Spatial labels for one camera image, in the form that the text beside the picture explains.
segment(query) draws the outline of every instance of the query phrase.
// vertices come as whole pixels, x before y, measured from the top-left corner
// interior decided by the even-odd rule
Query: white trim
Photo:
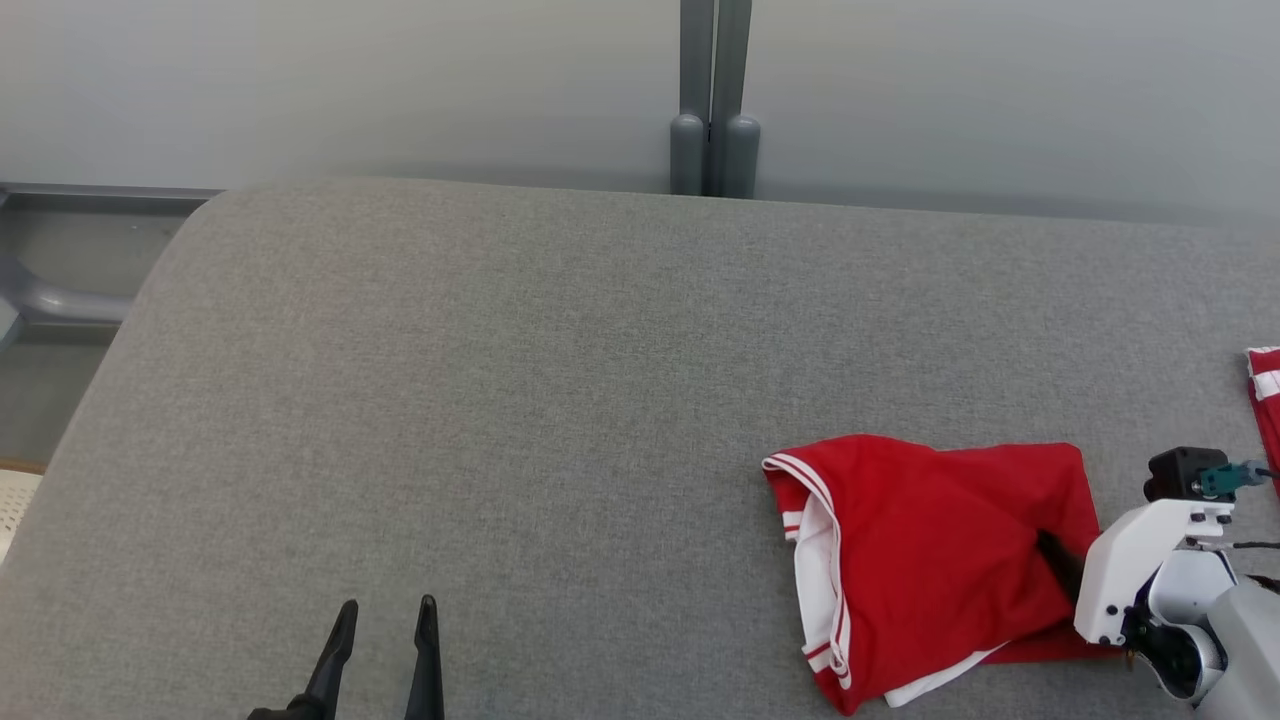
[[[936,691],[951,680],[955,680],[960,675],[972,670],[974,665],[982,662],[988,655],[1002,647],[1005,647],[1005,643],[1001,643],[991,650],[979,650],[946,670],[938,670],[937,673],[925,675],[914,683],[908,683],[901,688],[890,691],[884,693],[884,702],[887,702],[890,707],[901,707],[922,694],[929,691]]]
[[[1280,350],[1280,347],[1249,347],[1244,351],[1244,361],[1249,366],[1249,377],[1253,378],[1253,395],[1258,400],[1266,400],[1268,396],[1262,395],[1262,386],[1258,384],[1258,378],[1253,373],[1253,354],[1257,352],[1258,355],[1266,355],[1277,350]]]
[[[1253,375],[1253,391],[1258,400],[1280,395],[1280,370],[1268,370],[1261,375]]]
[[[767,470],[781,470],[792,478],[795,478],[800,484],[805,487],[814,500],[817,500],[826,514],[831,518],[832,527],[832,547],[831,547],[831,560],[827,562],[827,578],[814,578],[809,573],[801,573],[800,568],[796,568],[796,592],[808,594],[813,591],[805,591],[805,587],[812,587],[814,582],[827,580],[832,592],[836,596],[835,615],[831,620],[831,635],[828,642],[831,643],[831,669],[836,673],[840,679],[840,687],[847,689],[852,684],[852,678],[850,676],[849,667],[849,646],[850,646],[850,624],[851,618],[849,615],[849,606],[845,603],[845,588],[840,579],[840,521],[836,519],[836,509],[833,507],[831,500],[831,492],[827,489],[827,484],[822,480],[822,477],[809,466],[808,462],[787,455],[785,452],[777,452],[764,459],[762,465]],[[805,537],[804,521],[801,520],[801,529],[799,533],[799,542],[804,541]],[[805,598],[801,598],[801,606],[805,605]]]
[[[827,667],[831,667],[831,646],[822,648],[822,652],[812,656],[809,660],[809,669],[814,673],[822,673]]]

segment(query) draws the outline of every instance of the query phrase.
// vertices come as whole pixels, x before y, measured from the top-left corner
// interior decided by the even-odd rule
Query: white lining
[[[1265,383],[1258,382],[1258,375],[1253,373],[1253,354],[1257,352],[1258,355],[1266,355],[1267,352],[1275,352],[1277,350],[1280,350],[1280,347],[1249,347],[1244,351],[1244,360],[1249,364],[1249,377],[1253,378],[1253,395],[1258,400],[1266,400],[1267,397],[1276,395],[1280,392],[1280,387],[1277,387],[1275,377],[1268,378]]]
[[[929,691],[936,691],[951,680],[955,680],[965,671],[970,670],[974,665],[982,662],[984,657],[1002,647],[1005,647],[1005,643],[1001,643],[991,650],[979,650],[946,670],[938,670],[937,673],[925,675],[914,683],[908,683],[896,691],[890,691],[884,693],[884,702],[887,702],[890,707],[901,707],[922,694]]]
[[[1280,370],[1270,370],[1261,375],[1253,375],[1253,389],[1258,400],[1280,395]]]
[[[800,521],[800,538],[805,538],[808,534],[815,538],[815,542],[805,543],[812,550],[803,556],[799,553],[800,542],[796,542],[796,593],[801,598],[801,619],[805,618],[806,609],[808,614],[813,616],[820,609],[829,607],[831,621],[824,624],[817,618],[806,621],[805,647],[814,648],[823,642],[831,643],[831,669],[840,680],[840,687],[849,689],[852,685],[852,678],[849,674],[850,618],[849,606],[845,603],[845,589],[840,582],[840,523],[836,520],[831,492],[827,491],[827,486],[818,473],[799,457],[778,452],[765,457],[762,465],[767,470],[781,470],[791,475],[810,493],[810,502],[805,503],[806,512]],[[814,500],[824,511],[824,520],[822,519],[823,514],[817,512],[818,506],[813,506],[814,510],[810,510]],[[829,544],[824,541],[817,541],[826,529],[823,527],[826,523],[831,524]],[[826,562],[822,561],[823,555],[827,555]],[[827,600],[831,596],[833,596],[833,601]],[[823,629],[826,629],[826,637],[809,637],[809,632],[820,633]]]

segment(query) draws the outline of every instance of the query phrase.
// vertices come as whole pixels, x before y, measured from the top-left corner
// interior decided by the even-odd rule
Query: red cloth
[[[1245,352],[1249,359],[1249,402],[1258,420],[1267,464],[1280,470],[1280,348],[1262,347]],[[1280,495],[1280,483],[1274,483]]]
[[[1074,609],[1036,548],[1046,529],[1083,557],[1100,534],[1075,447],[940,452],[849,436],[772,455],[764,474],[787,537],[801,543],[805,655],[845,715],[1006,642],[986,661],[1098,655],[1071,629]],[[824,569],[801,550],[806,537],[822,541],[815,528],[831,515]]]

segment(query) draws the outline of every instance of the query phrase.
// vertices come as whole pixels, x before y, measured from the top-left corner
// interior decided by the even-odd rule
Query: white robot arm
[[[1280,594],[1236,578],[1221,552],[1230,543],[1206,542],[1231,523],[1235,491],[1271,473],[1192,447],[1161,454],[1149,468],[1151,503],[1089,547],[1076,632],[1142,657],[1198,720],[1280,717]],[[1051,552],[1046,557],[1055,564]],[[1070,585],[1064,583],[1069,593]]]

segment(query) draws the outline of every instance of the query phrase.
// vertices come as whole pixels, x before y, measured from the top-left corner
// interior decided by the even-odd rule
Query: gray fabric surface
[[[147,281],[0,566],[13,717],[243,717],[361,602],[340,717],[831,717],[774,450],[1068,441],[1101,519],[1175,445],[1261,454],[1274,236],[424,181],[232,192]],[[1238,539],[1274,538],[1270,489]],[[1242,551],[1240,569],[1280,573]],[[1120,661],[863,717],[1167,717]]]

